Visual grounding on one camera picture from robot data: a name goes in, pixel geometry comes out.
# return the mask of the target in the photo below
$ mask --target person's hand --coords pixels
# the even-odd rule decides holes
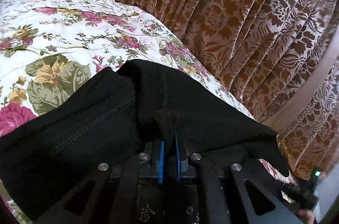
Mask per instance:
[[[313,224],[315,220],[315,215],[313,211],[310,210],[298,210],[296,215],[304,224]]]

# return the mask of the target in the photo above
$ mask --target floral bedsheet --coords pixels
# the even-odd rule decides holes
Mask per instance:
[[[0,0],[0,136],[65,102],[105,67],[150,60],[252,117],[159,20],[114,0]],[[275,177],[287,181],[262,160]],[[0,193],[20,223],[30,220]]]

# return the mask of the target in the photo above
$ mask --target black cloth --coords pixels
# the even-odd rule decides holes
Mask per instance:
[[[263,158],[289,174],[275,131],[179,70],[131,60],[117,72],[103,69],[59,108],[1,137],[0,177],[35,220],[99,163],[120,164],[153,139],[163,139],[169,154],[174,128],[220,165]]]

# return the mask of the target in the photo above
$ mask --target velvet curtain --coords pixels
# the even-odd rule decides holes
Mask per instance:
[[[297,176],[338,161],[339,59],[326,53],[337,37],[337,0],[116,1],[161,20],[259,122],[289,112],[290,122],[274,129]],[[300,95],[322,60],[323,78]],[[291,99],[307,106],[286,110]]]

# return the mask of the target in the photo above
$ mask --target metal screw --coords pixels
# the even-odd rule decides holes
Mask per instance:
[[[147,160],[148,158],[150,158],[150,155],[147,152],[139,153],[140,160]]]
[[[231,168],[235,171],[240,171],[242,169],[242,166],[238,163],[234,163],[231,165]]]
[[[202,158],[201,154],[200,154],[200,153],[197,153],[197,152],[192,153],[192,154],[190,155],[190,157],[191,157],[192,160],[200,160],[200,159]]]
[[[101,170],[101,171],[105,171],[105,170],[108,170],[109,166],[108,164],[106,163],[101,163],[99,166],[98,166],[98,169]]]

